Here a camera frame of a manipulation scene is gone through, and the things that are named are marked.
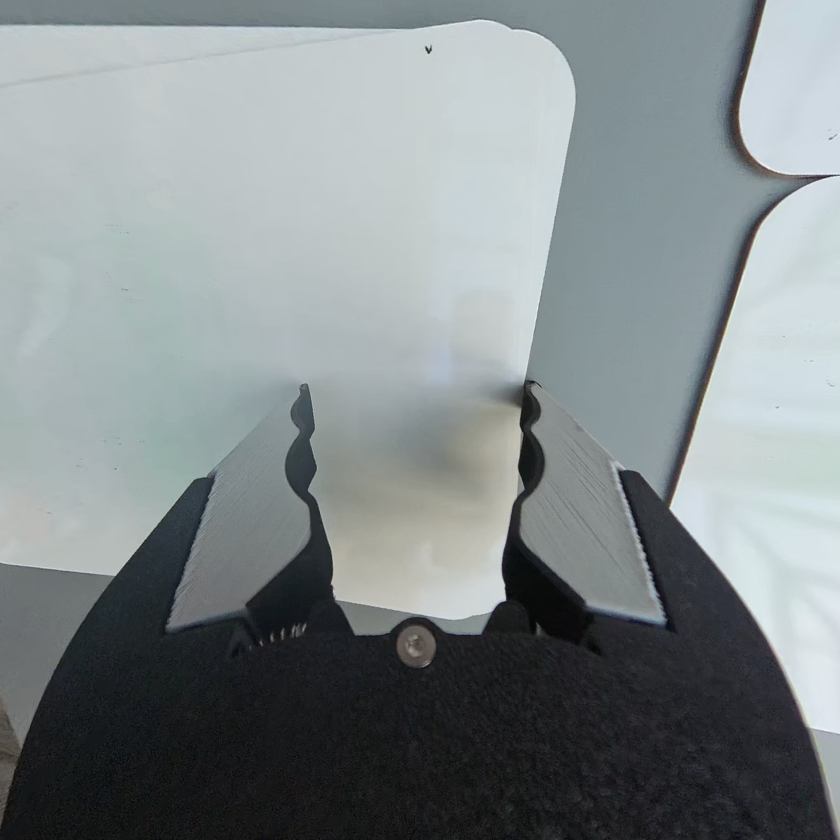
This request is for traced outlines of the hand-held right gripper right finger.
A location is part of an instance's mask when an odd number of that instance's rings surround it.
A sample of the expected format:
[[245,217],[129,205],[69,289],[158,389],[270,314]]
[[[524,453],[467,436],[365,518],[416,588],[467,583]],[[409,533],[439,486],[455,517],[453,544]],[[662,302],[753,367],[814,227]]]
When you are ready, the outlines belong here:
[[502,555],[508,600],[533,630],[582,644],[598,618],[668,618],[623,466],[535,381],[523,386],[520,490]]

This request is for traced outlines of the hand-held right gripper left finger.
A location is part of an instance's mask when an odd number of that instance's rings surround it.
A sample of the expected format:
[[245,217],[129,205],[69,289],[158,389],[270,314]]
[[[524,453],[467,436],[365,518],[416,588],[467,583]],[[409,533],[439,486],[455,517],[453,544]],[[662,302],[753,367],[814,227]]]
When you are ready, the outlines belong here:
[[311,634],[312,619],[331,615],[333,556],[311,489],[315,430],[310,385],[290,385],[208,475],[168,635],[236,623],[262,646]]

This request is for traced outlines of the white rounded board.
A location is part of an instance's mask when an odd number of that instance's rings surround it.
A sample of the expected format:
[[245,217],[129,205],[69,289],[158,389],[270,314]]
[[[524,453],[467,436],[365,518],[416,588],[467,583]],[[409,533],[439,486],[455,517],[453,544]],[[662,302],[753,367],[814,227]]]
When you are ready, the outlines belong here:
[[434,64],[510,46],[512,29],[490,20],[425,28],[211,25],[10,24],[2,26],[2,89],[109,72],[197,63],[274,69]]
[[307,383],[337,596],[488,613],[570,64],[235,70],[2,89],[2,563],[116,574]]

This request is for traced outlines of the row of white boards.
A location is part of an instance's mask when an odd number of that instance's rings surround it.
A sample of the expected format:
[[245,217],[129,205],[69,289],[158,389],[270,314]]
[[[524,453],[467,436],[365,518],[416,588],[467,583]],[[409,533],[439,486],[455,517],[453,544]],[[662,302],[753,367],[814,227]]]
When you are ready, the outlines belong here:
[[766,2],[747,152],[817,176],[758,227],[673,510],[740,593],[812,728],[838,732],[839,2]]

